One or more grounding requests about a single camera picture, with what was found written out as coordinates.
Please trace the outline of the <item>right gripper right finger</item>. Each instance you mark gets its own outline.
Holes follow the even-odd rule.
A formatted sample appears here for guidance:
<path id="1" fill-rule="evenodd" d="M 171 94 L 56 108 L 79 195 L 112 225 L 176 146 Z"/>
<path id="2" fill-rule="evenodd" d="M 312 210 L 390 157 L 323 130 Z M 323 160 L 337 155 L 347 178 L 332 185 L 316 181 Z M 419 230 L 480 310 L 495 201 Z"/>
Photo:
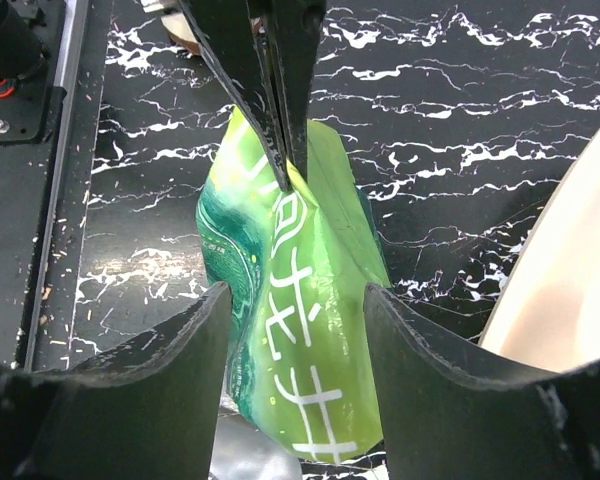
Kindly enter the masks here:
<path id="1" fill-rule="evenodd" d="M 364 318 L 390 478 L 600 479 L 600 359 L 523 365 L 375 284 Z"/>

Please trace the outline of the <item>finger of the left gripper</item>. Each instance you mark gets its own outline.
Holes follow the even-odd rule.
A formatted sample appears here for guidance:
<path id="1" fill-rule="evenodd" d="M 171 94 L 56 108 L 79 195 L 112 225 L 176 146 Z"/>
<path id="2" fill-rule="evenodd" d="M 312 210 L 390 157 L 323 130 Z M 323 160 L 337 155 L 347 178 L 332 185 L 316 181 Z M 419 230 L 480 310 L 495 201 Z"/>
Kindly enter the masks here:
<path id="1" fill-rule="evenodd" d="M 285 160 L 307 176 L 311 82 L 326 13 L 324 1 L 249 1 L 249 17 L 264 28 L 269 84 Z"/>
<path id="2" fill-rule="evenodd" d="M 260 140 L 274 177 L 290 189 L 265 52 L 253 31 L 247 1 L 181 1 L 201 53 Z"/>

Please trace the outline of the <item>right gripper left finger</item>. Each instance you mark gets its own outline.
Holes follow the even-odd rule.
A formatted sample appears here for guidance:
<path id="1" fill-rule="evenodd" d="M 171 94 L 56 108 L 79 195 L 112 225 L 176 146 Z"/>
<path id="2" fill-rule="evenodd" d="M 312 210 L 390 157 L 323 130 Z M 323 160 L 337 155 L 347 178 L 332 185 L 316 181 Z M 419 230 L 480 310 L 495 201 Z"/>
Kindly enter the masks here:
<path id="1" fill-rule="evenodd" d="M 204 479 L 230 290 L 66 370 L 0 365 L 0 479 Z"/>

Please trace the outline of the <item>green litter bag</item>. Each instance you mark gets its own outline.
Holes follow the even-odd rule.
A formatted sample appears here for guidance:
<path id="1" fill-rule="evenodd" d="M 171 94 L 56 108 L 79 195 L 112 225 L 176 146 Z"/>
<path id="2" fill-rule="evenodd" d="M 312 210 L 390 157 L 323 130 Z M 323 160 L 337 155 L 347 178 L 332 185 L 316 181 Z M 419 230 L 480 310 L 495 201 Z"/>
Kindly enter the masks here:
<path id="1" fill-rule="evenodd" d="M 389 282 L 370 204 L 338 133 L 308 122 L 308 172 L 279 188 L 234 111 L 198 200 L 210 283 L 232 294 L 226 387 L 239 412 L 292 454 L 338 464 L 383 436 L 363 315 Z"/>

